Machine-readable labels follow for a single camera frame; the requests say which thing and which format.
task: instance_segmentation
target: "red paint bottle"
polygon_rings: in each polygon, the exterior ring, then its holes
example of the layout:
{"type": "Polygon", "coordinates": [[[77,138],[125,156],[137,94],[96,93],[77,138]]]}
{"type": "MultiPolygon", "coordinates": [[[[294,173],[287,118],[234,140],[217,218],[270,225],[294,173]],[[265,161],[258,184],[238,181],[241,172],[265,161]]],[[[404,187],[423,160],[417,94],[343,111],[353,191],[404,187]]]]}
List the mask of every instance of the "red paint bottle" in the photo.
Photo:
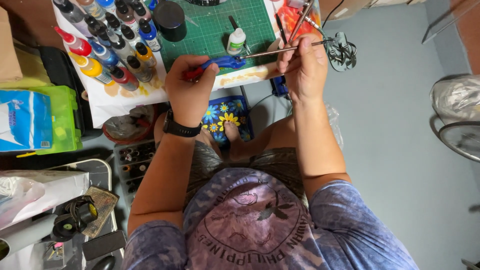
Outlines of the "red paint bottle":
{"type": "Polygon", "coordinates": [[[85,39],[67,33],[61,30],[58,26],[55,27],[55,31],[57,31],[57,33],[63,38],[63,41],[65,41],[65,44],[67,44],[71,52],[81,56],[97,59],[96,55],[92,51],[92,46],[90,46],[85,39]]]}
{"type": "Polygon", "coordinates": [[[112,76],[112,80],[114,80],[117,84],[121,85],[128,91],[135,91],[140,86],[137,78],[133,76],[133,74],[128,71],[128,69],[124,67],[114,67],[111,66],[108,68],[110,74],[112,76]]]}

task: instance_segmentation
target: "white paint bottle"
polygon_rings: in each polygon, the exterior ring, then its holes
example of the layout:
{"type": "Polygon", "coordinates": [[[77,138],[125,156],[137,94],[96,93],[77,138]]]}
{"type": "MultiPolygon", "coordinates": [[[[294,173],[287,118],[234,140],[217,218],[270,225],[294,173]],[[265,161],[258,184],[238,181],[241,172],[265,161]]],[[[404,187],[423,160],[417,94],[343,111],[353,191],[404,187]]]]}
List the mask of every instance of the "white paint bottle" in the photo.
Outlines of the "white paint bottle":
{"type": "Polygon", "coordinates": [[[235,29],[228,38],[227,52],[230,55],[237,55],[241,53],[241,48],[245,42],[246,35],[241,28],[235,29]]]}

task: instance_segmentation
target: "paint organizer rack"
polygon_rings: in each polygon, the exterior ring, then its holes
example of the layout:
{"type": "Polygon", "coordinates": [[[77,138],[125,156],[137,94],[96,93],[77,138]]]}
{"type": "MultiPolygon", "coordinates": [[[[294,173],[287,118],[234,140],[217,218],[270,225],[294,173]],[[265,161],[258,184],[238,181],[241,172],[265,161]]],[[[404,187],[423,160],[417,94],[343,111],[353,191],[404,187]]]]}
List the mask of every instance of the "paint organizer rack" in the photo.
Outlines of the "paint organizer rack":
{"type": "Polygon", "coordinates": [[[119,169],[120,185],[128,209],[132,206],[133,198],[135,198],[155,151],[154,140],[117,146],[113,150],[119,169]]]}

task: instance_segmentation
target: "tie-dye shirt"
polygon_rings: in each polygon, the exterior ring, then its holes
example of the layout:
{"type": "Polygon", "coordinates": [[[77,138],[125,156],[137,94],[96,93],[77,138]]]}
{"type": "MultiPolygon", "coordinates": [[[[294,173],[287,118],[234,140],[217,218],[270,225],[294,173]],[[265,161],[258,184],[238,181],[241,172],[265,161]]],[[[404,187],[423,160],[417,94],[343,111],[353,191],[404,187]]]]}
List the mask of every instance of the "tie-dye shirt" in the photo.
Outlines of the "tie-dye shirt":
{"type": "Polygon", "coordinates": [[[133,231],[122,269],[417,269],[343,180],[318,189],[308,209],[264,172],[224,169],[183,217],[184,231],[168,221],[133,231]]]}

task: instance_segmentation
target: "wristwatch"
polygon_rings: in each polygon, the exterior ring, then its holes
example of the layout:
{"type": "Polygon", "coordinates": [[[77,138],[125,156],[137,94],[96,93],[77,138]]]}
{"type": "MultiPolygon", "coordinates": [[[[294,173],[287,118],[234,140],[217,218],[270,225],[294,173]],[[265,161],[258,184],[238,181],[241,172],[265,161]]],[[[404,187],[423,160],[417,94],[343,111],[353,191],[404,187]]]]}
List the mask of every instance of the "wristwatch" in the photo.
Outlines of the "wristwatch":
{"type": "Polygon", "coordinates": [[[165,117],[165,122],[163,122],[163,132],[170,133],[173,135],[181,137],[195,137],[200,134],[202,130],[202,124],[198,124],[197,127],[186,127],[181,124],[173,121],[173,111],[169,109],[167,111],[167,116],[165,117]]]}

